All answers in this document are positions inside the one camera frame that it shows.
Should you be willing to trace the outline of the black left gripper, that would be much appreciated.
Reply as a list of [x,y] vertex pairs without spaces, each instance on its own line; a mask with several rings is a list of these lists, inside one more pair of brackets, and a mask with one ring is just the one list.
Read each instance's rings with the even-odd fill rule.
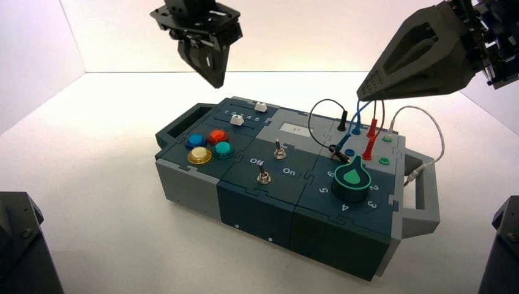
[[[179,40],[180,57],[214,88],[224,84],[229,46],[242,37],[240,15],[237,10],[213,0],[165,1],[150,13],[162,31],[168,31],[173,40]],[[209,47],[203,51],[190,41]]]

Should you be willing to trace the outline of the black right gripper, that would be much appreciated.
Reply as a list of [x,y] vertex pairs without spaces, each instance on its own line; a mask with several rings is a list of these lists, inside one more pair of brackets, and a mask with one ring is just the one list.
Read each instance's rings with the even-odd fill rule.
[[361,101],[438,96],[483,72],[518,80],[518,1],[449,1],[409,16],[359,86]]

